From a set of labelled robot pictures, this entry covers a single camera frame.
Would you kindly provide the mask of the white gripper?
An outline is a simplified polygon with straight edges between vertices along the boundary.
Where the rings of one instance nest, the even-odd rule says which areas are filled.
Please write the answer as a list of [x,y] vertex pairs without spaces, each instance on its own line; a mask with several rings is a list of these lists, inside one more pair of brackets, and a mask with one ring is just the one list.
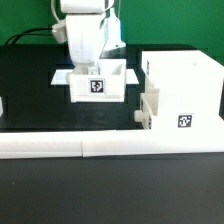
[[75,74],[98,71],[98,61],[108,40],[106,14],[69,14],[66,16],[69,53]]

